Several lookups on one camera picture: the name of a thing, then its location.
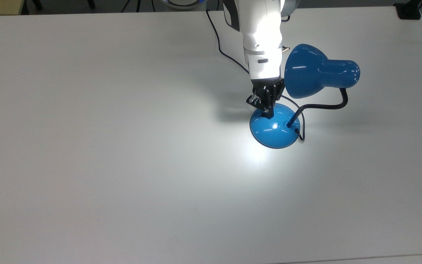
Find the power cord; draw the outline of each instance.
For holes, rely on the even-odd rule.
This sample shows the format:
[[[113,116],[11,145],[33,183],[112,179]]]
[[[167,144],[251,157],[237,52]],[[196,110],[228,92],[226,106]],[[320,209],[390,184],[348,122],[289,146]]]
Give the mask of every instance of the power cord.
[[[125,4],[125,6],[123,7],[123,9],[122,9],[122,11],[120,12],[120,13],[123,13],[124,12],[124,10],[126,9],[126,6],[129,4],[129,0],[128,1],[126,1],[126,4]]]
[[[234,58],[230,57],[229,55],[225,54],[224,52],[222,52],[221,50],[221,41],[219,40],[219,35],[218,35],[218,31],[216,30],[216,27],[214,26],[214,23],[211,20],[210,14],[209,14],[210,10],[206,10],[206,15],[208,16],[208,20],[211,23],[211,26],[214,30],[214,33],[216,34],[216,38],[218,39],[218,49],[219,52],[221,52],[222,55],[226,56],[227,58],[229,58],[230,60],[232,60],[233,62],[235,62],[237,65],[239,65],[246,73],[249,73],[247,69],[245,69],[245,67],[243,67],[243,65],[241,65],[238,61],[236,61]],[[281,95],[281,97],[283,97],[284,99],[290,101],[293,105],[295,105],[295,107],[297,107],[298,109],[300,109],[299,105],[296,104],[296,102],[294,102],[293,100],[291,100],[289,97],[286,97],[284,95]],[[300,138],[301,141],[305,140],[305,117],[302,111],[300,111],[300,116],[302,117],[302,135],[300,135],[300,131],[299,129],[295,129],[295,132],[298,134],[298,137]]]
[[[120,13],[123,13],[124,12],[124,10],[126,9],[126,7],[128,6],[128,4],[129,4],[129,1],[130,0],[128,0],[128,1],[126,1],[126,4],[125,4],[125,6],[123,7],[123,9],[121,10],[121,12]],[[136,13],[138,13],[139,12],[139,6],[141,5],[141,0],[138,0],[138,4],[136,5]]]
[[[238,61],[236,61],[233,57],[230,57],[229,55],[225,54],[222,50],[221,50],[221,40],[219,40],[219,35],[218,35],[218,31],[216,30],[216,27],[214,26],[214,23],[211,20],[210,14],[209,14],[210,10],[206,10],[206,15],[208,16],[208,19],[211,23],[211,26],[214,30],[214,33],[216,34],[216,38],[218,39],[218,49],[219,52],[221,52],[222,55],[226,56],[228,59],[232,60],[233,62],[235,62],[237,65],[239,65],[246,73],[248,72],[248,69],[245,69],[245,67],[243,67],[243,65],[241,65]]]

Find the lamp neck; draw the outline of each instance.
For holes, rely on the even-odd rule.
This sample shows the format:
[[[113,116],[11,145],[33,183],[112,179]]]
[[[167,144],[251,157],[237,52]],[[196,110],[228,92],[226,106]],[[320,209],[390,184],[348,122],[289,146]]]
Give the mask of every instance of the lamp neck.
[[[341,92],[341,97],[343,98],[343,101],[340,104],[336,104],[336,105],[305,104],[298,108],[298,110],[294,113],[294,115],[291,117],[289,122],[286,124],[286,127],[291,127],[291,125],[293,125],[293,123],[296,121],[296,119],[299,117],[302,111],[307,108],[335,110],[335,109],[341,109],[345,107],[348,103],[348,94],[346,93],[345,88],[340,88],[340,92]]]
[[[359,68],[351,60],[324,60],[320,67],[320,85],[350,88],[359,80]]]

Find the floor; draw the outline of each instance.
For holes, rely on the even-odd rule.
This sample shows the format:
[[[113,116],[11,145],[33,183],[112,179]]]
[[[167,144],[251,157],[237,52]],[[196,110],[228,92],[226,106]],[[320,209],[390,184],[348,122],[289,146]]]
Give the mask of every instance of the floor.
[[[95,0],[96,8],[91,10],[87,0],[40,0],[43,10],[36,10],[31,0],[27,0],[30,14],[83,14],[83,13],[119,13],[136,12],[138,1],[140,1],[139,12],[153,12],[152,1],[157,12],[163,11],[161,0]],[[391,6],[395,2],[406,2],[405,0],[301,0],[299,8],[312,7],[365,7],[365,6]],[[208,0],[206,3],[210,10],[216,10],[218,0]]]

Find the white table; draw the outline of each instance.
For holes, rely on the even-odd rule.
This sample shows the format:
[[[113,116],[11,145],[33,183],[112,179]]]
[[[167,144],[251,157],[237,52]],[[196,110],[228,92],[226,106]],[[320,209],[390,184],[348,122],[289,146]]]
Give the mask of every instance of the white table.
[[[362,73],[347,107],[307,110],[306,142],[276,150],[252,137],[251,82],[205,13],[0,17],[0,264],[422,254],[422,20],[297,10],[281,30]]]

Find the flexible gooseneck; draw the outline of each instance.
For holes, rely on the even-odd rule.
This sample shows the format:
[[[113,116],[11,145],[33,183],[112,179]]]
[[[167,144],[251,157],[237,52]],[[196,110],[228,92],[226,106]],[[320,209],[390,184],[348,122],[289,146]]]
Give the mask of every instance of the flexible gooseneck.
[[[328,110],[336,110],[345,107],[348,103],[348,94],[346,93],[346,88],[340,88],[341,96],[343,97],[343,101],[340,104],[335,105],[325,105],[325,104],[306,104],[297,109],[291,120],[289,120],[286,127],[291,127],[294,121],[299,117],[303,110],[307,108],[315,108],[315,109],[328,109]]]

